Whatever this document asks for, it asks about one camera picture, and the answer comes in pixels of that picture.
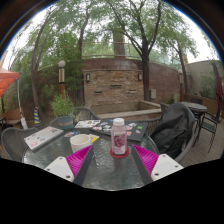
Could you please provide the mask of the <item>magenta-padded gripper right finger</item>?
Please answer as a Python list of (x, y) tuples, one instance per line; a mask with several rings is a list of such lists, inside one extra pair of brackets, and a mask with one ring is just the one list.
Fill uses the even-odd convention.
[(132, 156), (145, 185), (182, 169), (182, 166), (167, 154), (157, 155), (137, 145), (132, 145)]

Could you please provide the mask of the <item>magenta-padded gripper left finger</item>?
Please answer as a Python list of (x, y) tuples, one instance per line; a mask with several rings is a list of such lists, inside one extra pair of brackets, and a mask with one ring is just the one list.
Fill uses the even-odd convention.
[(93, 147), (87, 146), (67, 158), (59, 156), (45, 168), (45, 171), (81, 186), (93, 155)]

